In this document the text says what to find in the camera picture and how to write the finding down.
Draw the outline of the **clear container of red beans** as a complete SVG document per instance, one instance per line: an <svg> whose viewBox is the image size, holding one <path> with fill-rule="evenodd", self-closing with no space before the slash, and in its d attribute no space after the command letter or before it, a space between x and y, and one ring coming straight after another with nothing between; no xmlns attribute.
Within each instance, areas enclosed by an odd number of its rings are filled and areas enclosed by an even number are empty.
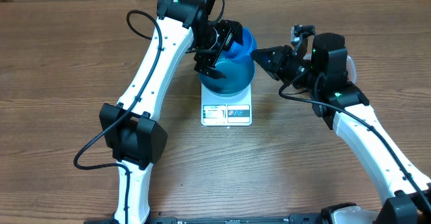
<svg viewBox="0 0 431 224"><path fill-rule="evenodd" d="M356 81L354 61L346 52L308 53L303 59L311 61L312 71L325 74L322 86L327 90L345 88Z"/></svg>

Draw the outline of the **teal metal bowl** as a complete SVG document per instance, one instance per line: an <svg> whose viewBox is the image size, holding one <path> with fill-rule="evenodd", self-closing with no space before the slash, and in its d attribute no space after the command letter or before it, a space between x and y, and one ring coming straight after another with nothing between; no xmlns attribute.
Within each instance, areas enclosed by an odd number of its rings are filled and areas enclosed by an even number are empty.
<svg viewBox="0 0 431 224"><path fill-rule="evenodd" d="M239 94L250 85L255 76L255 64L250 57L243 57L238 61L221 56L215 69L222 72L226 78L212 79L200 74L199 79L204 87L220 96Z"/></svg>

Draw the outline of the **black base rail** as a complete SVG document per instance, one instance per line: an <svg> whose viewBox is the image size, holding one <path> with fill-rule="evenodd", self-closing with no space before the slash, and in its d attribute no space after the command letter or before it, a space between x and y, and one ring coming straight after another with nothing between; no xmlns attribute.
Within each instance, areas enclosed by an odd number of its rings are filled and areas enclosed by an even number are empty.
<svg viewBox="0 0 431 224"><path fill-rule="evenodd" d="M278 217L219 217L181 219L149 218L150 224L379 224L386 223L378 211L362 209L353 203L341 203L323 208L319 213L291 213Z"/></svg>

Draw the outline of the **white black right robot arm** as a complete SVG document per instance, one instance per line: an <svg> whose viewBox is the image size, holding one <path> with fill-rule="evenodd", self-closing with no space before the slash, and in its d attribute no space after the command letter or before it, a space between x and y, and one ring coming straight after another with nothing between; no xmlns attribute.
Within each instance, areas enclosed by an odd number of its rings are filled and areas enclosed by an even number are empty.
<svg viewBox="0 0 431 224"><path fill-rule="evenodd" d="M274 80L279 96L305 89L314 113L354 152L383 204L367 211L347 202L325 207L316 223L429 223L430 177L402 153L378 121L369 99L349 79L345 38L334 33L293 31L290 46L256 49L252 59Z"/></svg>

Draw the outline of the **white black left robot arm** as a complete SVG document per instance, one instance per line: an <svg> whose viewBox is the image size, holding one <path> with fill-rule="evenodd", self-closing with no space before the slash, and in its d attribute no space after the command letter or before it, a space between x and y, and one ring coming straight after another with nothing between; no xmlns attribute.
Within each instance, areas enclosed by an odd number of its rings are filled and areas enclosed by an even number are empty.
<svg viewBox="0 0 431 224"><path fill-rule="evenodd" d="M111 223L148 223L153 166L161 158L168 134L159 125L162 103L184 57L195 53L196 72L212 79L222 51L242 43L239 22L209 20L216 0L158 0L155 30L132 83L116 105L105 104L100 121L119 169L119 203Z"/></svg>

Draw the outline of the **blue plastic scoop cup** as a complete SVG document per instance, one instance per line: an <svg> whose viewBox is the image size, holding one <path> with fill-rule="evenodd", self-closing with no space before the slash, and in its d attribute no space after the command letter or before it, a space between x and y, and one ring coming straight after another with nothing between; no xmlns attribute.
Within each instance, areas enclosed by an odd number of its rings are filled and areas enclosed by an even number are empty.
<svg viewBox="0 0 431 224"><path fill-rule="evenodd" d="M236 64L252 62L251 53L257 48L257 41L249 28L242 29L242 44L233 42L229 51L223 51L222 55Z"/></svg>

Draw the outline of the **white digital kitchen scale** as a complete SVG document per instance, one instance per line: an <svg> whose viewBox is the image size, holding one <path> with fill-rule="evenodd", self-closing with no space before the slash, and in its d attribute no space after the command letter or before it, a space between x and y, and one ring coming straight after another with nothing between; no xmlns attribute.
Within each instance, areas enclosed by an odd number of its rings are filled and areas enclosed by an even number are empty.
<svg viewBox="0 0 431 224"><path fill-rule="evenodd" d="M231 96L219 96L201 85L203 126L250 126L252 122L251 85Z"/></svg>

